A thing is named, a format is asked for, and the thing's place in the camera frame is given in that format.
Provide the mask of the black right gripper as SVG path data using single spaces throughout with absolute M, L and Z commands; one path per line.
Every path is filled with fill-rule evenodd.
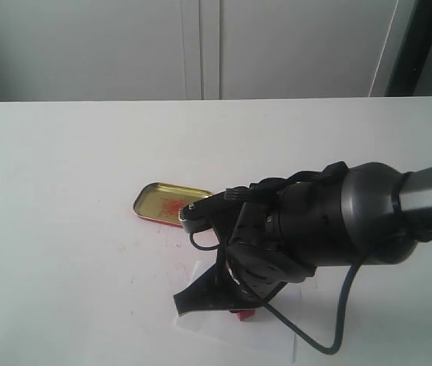
M 299 284 L 317 268 L 317 242 L 283 239 L 231 239 L 228 266 L 259 297 L 271 299 L 286 284 Z M 229 280 L 212 265 L 173 296 L 179 316 L 203 311 L 236 311 Z

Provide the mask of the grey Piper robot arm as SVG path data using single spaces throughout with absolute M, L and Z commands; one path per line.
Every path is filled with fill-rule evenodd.
M 370 162 L 266 178 L 180 210 L 193 236 L 213 230 L 216 261 L 174 296 L 179 315 L 258 308 L 317 268 L 394 265 L 432 233 L 432 167 Z

